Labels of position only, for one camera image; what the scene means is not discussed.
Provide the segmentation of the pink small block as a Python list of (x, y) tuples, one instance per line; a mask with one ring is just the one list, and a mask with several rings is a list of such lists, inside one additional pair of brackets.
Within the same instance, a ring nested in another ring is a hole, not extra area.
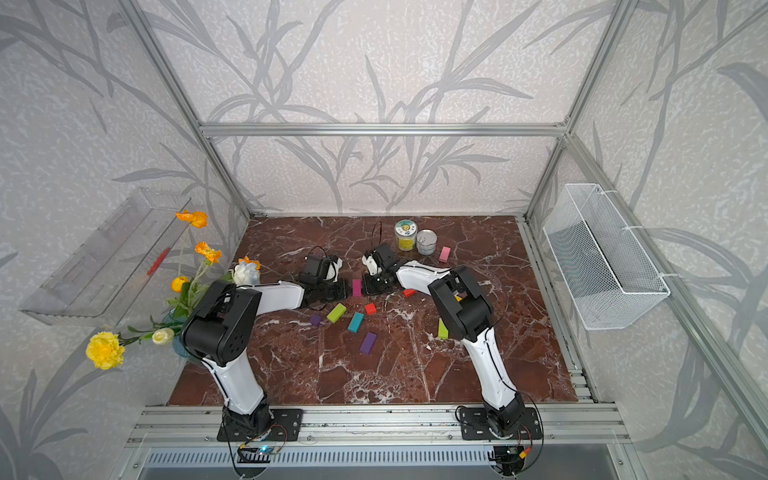
[(441, 263), (447, 263), (450, 259), (452, 249), (448, 246), (444, 246), (440, 251), (439, 261)]

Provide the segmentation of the left circuit board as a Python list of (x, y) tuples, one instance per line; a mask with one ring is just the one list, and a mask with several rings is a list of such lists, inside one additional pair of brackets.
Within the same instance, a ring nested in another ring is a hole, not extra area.
[(273, 461), (284, 447), (285, 444), (243, 443), (236, 450), (235, 460), (240, 464), (267, 464)]

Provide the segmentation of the magenta long block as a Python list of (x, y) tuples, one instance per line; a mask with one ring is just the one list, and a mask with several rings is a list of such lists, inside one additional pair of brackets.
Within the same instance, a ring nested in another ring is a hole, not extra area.
[(352, 295), (355, 298), (360, 298), (362, 296), (362, 280), (361, 279), (352, 280)]

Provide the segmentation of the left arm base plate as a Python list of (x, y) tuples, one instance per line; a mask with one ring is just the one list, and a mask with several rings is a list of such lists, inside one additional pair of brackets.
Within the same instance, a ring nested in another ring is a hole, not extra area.
[(250, 415), (235, 413), (227, 408), (222, 412), (219, 442), (298, 440), (303, 411), (301, 409), (257, 409)]

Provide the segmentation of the lime green long block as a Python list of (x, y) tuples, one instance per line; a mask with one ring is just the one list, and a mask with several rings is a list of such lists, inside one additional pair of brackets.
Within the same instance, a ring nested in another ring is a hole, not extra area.
[(347, 307), (342, 304), (338, 303), (336, 306), (333, 307), (333, 309), (327, 314), (326, 318), (331, 323), (336, 323), (347, 311)]

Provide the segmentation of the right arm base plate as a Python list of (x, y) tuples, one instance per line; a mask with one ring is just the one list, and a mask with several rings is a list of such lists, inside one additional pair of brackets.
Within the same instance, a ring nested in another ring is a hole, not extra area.
[(497, 434), (492, 431), (487, 412), (483, 407), (460, 405), (454, 410), (454, 416), (461, 428), (462, 439), (467, 441), (520, 440), (533, 442), (544, 438), (542, 420), (538, 411), (533, 407), (526, 407), (511, 431), (506, 434)]

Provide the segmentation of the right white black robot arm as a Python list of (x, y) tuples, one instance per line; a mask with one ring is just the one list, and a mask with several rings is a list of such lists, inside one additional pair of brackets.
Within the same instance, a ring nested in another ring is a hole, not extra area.
[(415, 260), (390, 266), (372, 255), (362, 258), (366, 278), (398, 283), (429, 295), (450, 335), (467, 350), (481, 385), (490, 430), (499, 438), (513, 434), (525, 411), (524, 397), (510, 379), (496, 342), (493, 309), (472, 271), (465, 266), (437, 268)]

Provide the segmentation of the clear plastic wall shelf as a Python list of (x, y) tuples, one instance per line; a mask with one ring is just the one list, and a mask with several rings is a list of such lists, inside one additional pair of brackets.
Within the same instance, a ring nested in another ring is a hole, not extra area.
[(187, 228), (191, 197), (134, 190), (20, 306), (49, 326), (115, 326)]

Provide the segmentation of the silver tin can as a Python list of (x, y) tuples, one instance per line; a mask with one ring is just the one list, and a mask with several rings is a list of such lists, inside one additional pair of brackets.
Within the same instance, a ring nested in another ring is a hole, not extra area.
[(437, 247), (437, 234), (429, 229), (420, 230), (416, 236), (416, 247), (420, 255), (432, 255)]

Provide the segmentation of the teal block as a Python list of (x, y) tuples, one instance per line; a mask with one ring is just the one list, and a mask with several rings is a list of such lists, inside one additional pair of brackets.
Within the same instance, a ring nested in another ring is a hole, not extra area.
[(352, 319), (350, 320), (350, 323), (347, 327), (347, 329), (350, 332), (357, 333), (365, 319), (365, 316), (363, 313), (355, 312), (352, 316)]

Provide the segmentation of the right circuit board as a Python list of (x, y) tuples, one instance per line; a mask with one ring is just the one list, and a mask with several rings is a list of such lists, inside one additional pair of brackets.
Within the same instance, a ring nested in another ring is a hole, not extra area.
[(499, 467), (522, 468), (531, 448), (516, 445), (496, 445), (488, 454), (492, 465)]

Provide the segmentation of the yellow green labelled tin can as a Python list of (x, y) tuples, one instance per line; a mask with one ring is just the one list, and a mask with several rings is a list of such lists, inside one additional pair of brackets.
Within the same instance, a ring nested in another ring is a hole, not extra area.
[(413, 220), (399, 220), (394, 227), (397, 247), (400, 251), (412, 251), (416, 245), (418, 227)]

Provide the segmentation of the flower bouquet in glass vase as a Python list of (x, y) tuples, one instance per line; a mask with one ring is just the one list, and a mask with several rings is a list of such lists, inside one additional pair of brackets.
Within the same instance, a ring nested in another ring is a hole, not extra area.
[[(208, 215), (203, 211), (190, 212), (184, 210), (176, 213), (178, 220), (186, 222), (191, 227), (202, 229), (208, 225)], [(155, 345), (168, 345), (174, 338), (180, 335), (182, 327), (187, 323), (190, 314), (203, 299), (211, 285), (203, 283), (203, 277), (214, 266), (220, 263), (223, 257), (221, 250), (213, 248), (206, 242), (198, 242), (194, 252), (202, 257), (201, 263), (192, 278), (179, 275), (171, 282), (171, 290), (175, 296), (166, 299), (171, 311), (162, 321), (155, 321), (150, 316), (151, 328), (138, 330), (134, 327), (126, 327), (129, 336), (122, 333), (102, 331), (94, 334), (85, 350), (85, 355), (94, 367), (99, 370), (112, 370), (124, 363), (126, 347), (134, 343), (142, 343), (151, 340)], [(228, 270), (221, 280), (235, 285), (253, 286), (260, 283), (261, 263), (251, 259), (247, 255), (240, 258), (236, 265)]]

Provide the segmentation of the purple long block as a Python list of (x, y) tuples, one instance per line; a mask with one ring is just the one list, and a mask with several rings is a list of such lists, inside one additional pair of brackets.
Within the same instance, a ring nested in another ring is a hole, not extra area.
[(370, 355), (375, 346), (377, 338), (378, 338), (378, 335), (376, 333), (367, 332), (363, 340), (363, 343), (361, 344), (360, 352), (365, 355)]

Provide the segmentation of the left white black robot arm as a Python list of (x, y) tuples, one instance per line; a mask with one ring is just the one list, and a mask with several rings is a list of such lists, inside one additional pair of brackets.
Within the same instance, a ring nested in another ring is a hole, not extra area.
[(315, 302), (344, 300), (349, 292), (349, 283), (343, 278), (316, 285), (287, 281), (237, 285), (217, 280), (194, 307), (180, 342), (213, 376), (229, 417), (261, 431), (269, 426), (271, 414), (267, 395), (247, 357), (257, 317), (307, 308)]

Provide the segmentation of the circuit board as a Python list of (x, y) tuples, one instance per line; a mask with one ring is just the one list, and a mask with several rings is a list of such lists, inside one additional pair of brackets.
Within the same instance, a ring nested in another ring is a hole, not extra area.
[(499, 467), (522, 468), (531, 448), (516, 445), (496, 445), (488, 454), (492, 465)]
[(235, 460), (240, 464), (267, 464), (273, 461), (284, 447), (285, 444), (243, 443), (236, 450)]

